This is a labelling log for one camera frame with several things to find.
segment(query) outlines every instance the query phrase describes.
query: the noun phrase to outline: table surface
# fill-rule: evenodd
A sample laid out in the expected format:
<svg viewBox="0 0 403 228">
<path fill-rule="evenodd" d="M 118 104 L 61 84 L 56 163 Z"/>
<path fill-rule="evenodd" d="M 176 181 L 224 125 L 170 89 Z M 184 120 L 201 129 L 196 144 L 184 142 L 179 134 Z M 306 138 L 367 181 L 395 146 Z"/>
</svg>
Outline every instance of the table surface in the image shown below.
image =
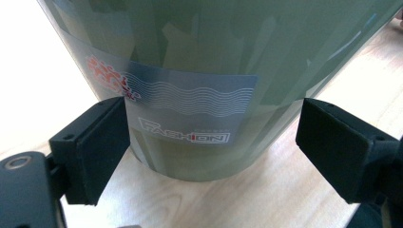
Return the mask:
<svg viewBox="0 0 403 228">
<path fill-rule="evenodd" d="M 47 140 L 96 103 L 43 12 L 29 4 L 27 13 L 40 18 L 36 26 L 14 23 L 6 27 L 14 35 L 0 42 L 10 49 L 2 68 L 12 75 L 0 94 L 0 160 L 27 150 L 48 153 Z M 403 134 L 398 23 L 383 28 L 318 97 L 396 138 Z M 348 205 L 316 171 L 296 146 L 296 131 L 297 121 L 252 166 L 210 182 L 167 178 L 127 151 L 96 207 L 62 199 L 68 226 L 344 227 L 357 205 Z"/>
</svg>

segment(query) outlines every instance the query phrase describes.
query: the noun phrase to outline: screw hole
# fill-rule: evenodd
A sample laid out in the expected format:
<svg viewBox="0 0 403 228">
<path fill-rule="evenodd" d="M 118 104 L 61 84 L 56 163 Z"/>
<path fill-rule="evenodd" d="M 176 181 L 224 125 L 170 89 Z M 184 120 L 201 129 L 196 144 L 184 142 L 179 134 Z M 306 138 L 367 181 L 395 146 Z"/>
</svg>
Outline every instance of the screw hole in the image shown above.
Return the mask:
<svg viewBox="0 0 403 228">
<path fill-rule="evenodd" d="M 68 134 L 63 139 L 64 140 L 71 140 L 72 138 L 74 138 L 74 135 L 73 134 Z"/>
<path fill-rule="evenodd" d="M 9 170 L 21 168 L 21 167 L 24 167 L 25 165 L 27 165 L 30 162 L 30 160 L 31 160 L 31 156 L 21 156 L 21 157 L 8 161 L 5 165 L 5 167 Z"/>
</svg>

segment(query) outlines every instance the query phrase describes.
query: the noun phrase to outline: label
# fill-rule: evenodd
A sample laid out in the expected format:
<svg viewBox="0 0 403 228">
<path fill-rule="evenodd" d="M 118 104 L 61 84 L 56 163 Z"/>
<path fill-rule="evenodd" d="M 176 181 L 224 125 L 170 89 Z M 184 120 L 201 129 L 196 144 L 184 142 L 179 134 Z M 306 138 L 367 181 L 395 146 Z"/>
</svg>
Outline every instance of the label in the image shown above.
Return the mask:
<svg viewBox="0 0 403 228">
<path fill-rule="evenodd" d="M 65 44 L 100 99 L 127 97 L 131 127 L 177 143 L 230 144 L 234 140 L 257 76 L 146 66 L 63 34 Z"/>
</svg>

